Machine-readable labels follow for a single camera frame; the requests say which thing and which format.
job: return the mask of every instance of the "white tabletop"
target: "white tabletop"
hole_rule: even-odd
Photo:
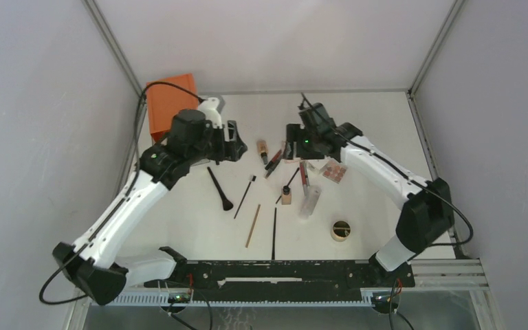
[[[430,177],[416,126],[406,96],[388,93],[309,93],[311,102],[321,102],[337,125],[350,122],[361,129],[383,152],[416,174]],[[293,175],[298,163],[282,163],[268,179],[256,152],[256,141],[264,139],[269,157],[281,147],[285,127],[300,123],[298,94],[250,94],[224,96],[224,120],[236,120],[248,152],[237,163],[214,162],[193,166],[163,199],[157,202],[126,240],[119,255],[148,252],[171,246],[190,260],[270,260],[274,207],[276,259],[368,259],[395,232],[399,210],[394,203],[362,174],[348,170],[336,184],[322,175],[309,173],[311,185],[322,188],[312,216],[300,219],[304,199],[300,176],[291,185],[292,204],[275,205],[282,186]],[[151,145],[149,125],[140,136],[141,150]],[[228,199],[231,211],[223,211],[221,200],[206,170],[210,166]],[[238,217],[233,219],[250,175],[256,175]],[[261,209],[249,248],[246,239],[256,207]],[[351,226],[346,241],[331,238],[337,220]],[[449,242],[444,234],[438,242]],[[418,258],[453,259],[451,247],[432,247]]]

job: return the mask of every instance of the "white wall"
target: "white wall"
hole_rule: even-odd
[[[409,89],[453,0],[98,0],[141,83]]]
[[[508,329],[528,329],[528,1],[469,1],[419,90]]]
[[[61,327],[51,251],[110,202],[135,102],[81,2],[0,1],[0,329]]]

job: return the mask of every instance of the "black stick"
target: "black stick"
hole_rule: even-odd
[[[274,208],[274,229],[272,229],[272,260],[274,259],[274,255],[276,251],[276,208]]]
[[[242,203],[244,202],[245,196],[248,193],[248,189],[250,189],[250,184],[252,184],[252,182],[254,182],[254,181],[256,181],[256,175],[253,175],[252,179],[250,180],[250,182],[247,183],[246,191],[244,192],[244,196],[242,196],[242,200],[240,201],[240,205],[238,206],[238,209],[236,210],[236,214],[234,215],[234,219],[236,219],[236,217],[238,216],[238,212],[240,212],[240,208],[242,207]]]
[[[296,176],[296,173],[298,173],[299,170],[300,170],[300,167],[297,167],[296,170],[294,171],[294,174],[290,178],[290,181],[288,181],[288,184],[286,184],[287,186],[290,186],[290,183],[292,182],[292,179],[294,179],[294,177]],[[278,199],[276,200],[275,204],[278,204],[279,201],[281,200],[281,198],[282,198],[282,195],[278,196]]]

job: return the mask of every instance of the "wooden stick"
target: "wooden stick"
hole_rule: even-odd
[[[246,248],[248,248],[248,245],[250,244],[250,239],[252,238],[252,233],[254,232],[254,226],[256,225],[256,219],[258,219],[259,212],[260,204],[258,204],[258,208],[256,209],[256,215],[254,215],[254,221],[252,222],[252,229],[250,229],[250,234],[247,236]]]

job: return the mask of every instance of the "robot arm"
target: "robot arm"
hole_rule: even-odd
[[[420,187],[450,201],[450,189],[442,179],[430,182],[401,167],[353,125],[336,126],[320,103],[302,108],[299,114],[304,128],[287,125],[288,158],[330,156],[366,175],[401,210],[394,237],[370,258],[382,276],[423,252],[454,225],[452,209]]]
[[[143,152],[140,170],[100,218],[73,244],[59,243],[53,251],[65,277],[99,305],[110,303],[124,287],[168,278],[176,262],[168,250],[120,258],[118,250],[143,215],[167,195],[195,162],[207,158],[236,162],[247,151],[235,121],[228,121],[226,141],[221,122],[223,100],[208,98],[197,110],[182,110],[174,118],[167,144]]]

